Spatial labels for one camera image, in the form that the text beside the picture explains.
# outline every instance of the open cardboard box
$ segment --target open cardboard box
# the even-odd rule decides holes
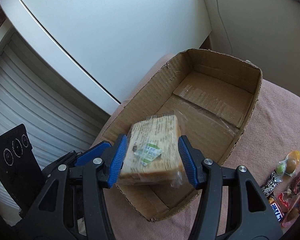
[[[132,124],[177,110],[186,116],[183,129],[192,146],[221,165],[247,126],[261,80],[258,67],[237,58],[203,49],[180,52],[151,69],[110,117],[94,145],[103,140],[113,144]],[[199,194],[188,182],[179,188],[117,186],[136,211],[151,221],[179,212]]]

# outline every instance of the power cord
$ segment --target power cord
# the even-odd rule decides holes
[[[226,36],[227,36],[228,42],[229,42],[230,47],[231,47],[231,54],[230,54],[230,55],[232,55],[232,53],[233,53],[232,45],[231,45],[231,42],[230,42],[230,40],[229,40],[229,36],[228,36],[227,30],[226,30],[225,24],[223,23],[222,17],[221,17],[221,15],[220,15],[218,0],[216,0],[216,1],[217,1],[217,10],[218,10],[219,18],[220,18],[220,20],[221,20],[221,22],[222,22],[222,25],[223,25],[223,28],[224,28],[224,30],[225,30],[225,32],[226,32]]]

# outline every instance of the ribbed white panel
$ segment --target ribbed white panel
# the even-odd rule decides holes
[[[24,123],[43,169],[69,151],[87,150],[108,118],[12,36],[0,56],[0,135]],[[0,201],[18,207],[1,183]]]

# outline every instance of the blue rubber pad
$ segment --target blue rubber pad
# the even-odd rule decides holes
[[[178,140],[178,150],[188,177],[188,181],[192,186],[194,186],[194,188],[196,188],[199,185],[199,181],[197,179],[197,168],[194,165],[194,161],[181,137],[179,137]]]
[[[74,166],[83,166],[94,158],[100,158],[103,154],[103,151],[108,147],[111,147],[111,144],[109,142],[101,142],[97,144],[95,147],[83,153],[83,155],[77,159]]]
[[[112,159],[112,163],[110,165],[109,178],[108,178],[109,188],[111,188],[113,186],[113,184],[117,182],[124,157],[126,156],[126,152],[127,152],[127,136],[124,135],[121,139],[119,147],[118,147],[118,149]]]

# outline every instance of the camera lens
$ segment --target camera lens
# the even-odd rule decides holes
[[[24,147],[27,148],[29,146],[29,141],[28,141],[28,138],[25,134],[22,135],[21,141],[22,141],[22,144],[23,144]]]
[[[22,155],[22,145],[18,139],[14,139],[12,141],[12,148],[17,157],[21,157]]]
[[[12,153],[11,153],[11,151],[9,149],[5,149],[4,150],[3,157],[4,157],[4,160],[6,161],[6,163],[9,166],[12,166],[12,164],[13,164],[13,156],[12,156]]]

